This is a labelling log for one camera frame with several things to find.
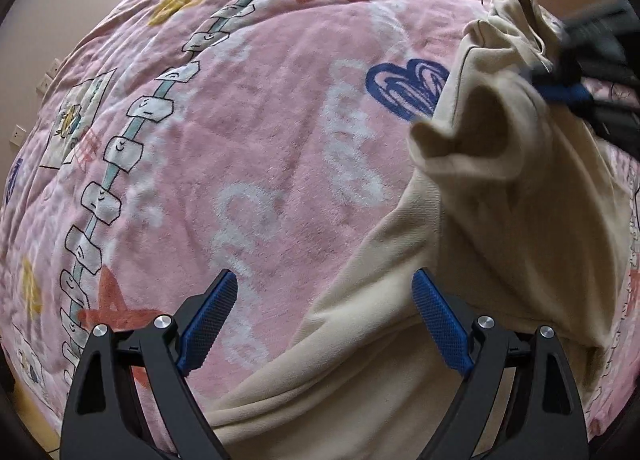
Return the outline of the white wall sockets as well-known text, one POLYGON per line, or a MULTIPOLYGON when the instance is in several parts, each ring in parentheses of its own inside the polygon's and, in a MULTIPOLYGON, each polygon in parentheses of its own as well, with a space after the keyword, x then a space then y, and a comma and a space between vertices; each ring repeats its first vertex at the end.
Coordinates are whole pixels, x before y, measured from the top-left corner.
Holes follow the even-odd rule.
POLYGON ((27 131, 34 123, 35 114, 40 108, 42 99, 50 89, 53 79, 58 75, 62 65, 62 61, 54 58, 47 70, 37 79, 29 95, 22 94, 22 102, 14 104, 11 110, 11 119, 13 127, 9 134, 9 144, 12 148, 21 148, 26 140, 27 131))

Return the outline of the pink patterned bed quilt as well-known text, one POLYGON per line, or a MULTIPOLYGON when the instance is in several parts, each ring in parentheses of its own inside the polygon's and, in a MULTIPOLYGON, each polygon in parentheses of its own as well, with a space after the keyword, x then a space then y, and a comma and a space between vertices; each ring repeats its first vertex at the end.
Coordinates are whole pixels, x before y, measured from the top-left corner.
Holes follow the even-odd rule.
MULTIPOLYGON (((232 271, 236 302, 186 378, 210 426, 291 347, 398 206, 410 128, 490 1, 123 0, 77 45, 1 203, 6 383, 35 400, 59 456, 100 323, 143 328, 232 271)), ((603 433, 582 406, 588 458, 638 457, 638 403, 639 372, 603 433)))

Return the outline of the beige zip hoodie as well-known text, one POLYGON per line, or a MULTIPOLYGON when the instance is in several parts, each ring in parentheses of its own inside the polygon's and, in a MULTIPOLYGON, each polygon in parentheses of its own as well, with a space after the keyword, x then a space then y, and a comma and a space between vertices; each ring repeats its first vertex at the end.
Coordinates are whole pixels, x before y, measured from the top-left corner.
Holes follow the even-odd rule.
POLYGON ((460 379, 412 302, 419 268, 508 328, 555 328, 591 435, 623 410, 639 372, 630 160, 521 76, 558 48, 536 0, 491 0, 465 27, 434 115, 410 128, 396 209, 291 347, 208 411, 233 458, 420 454, 460 379))

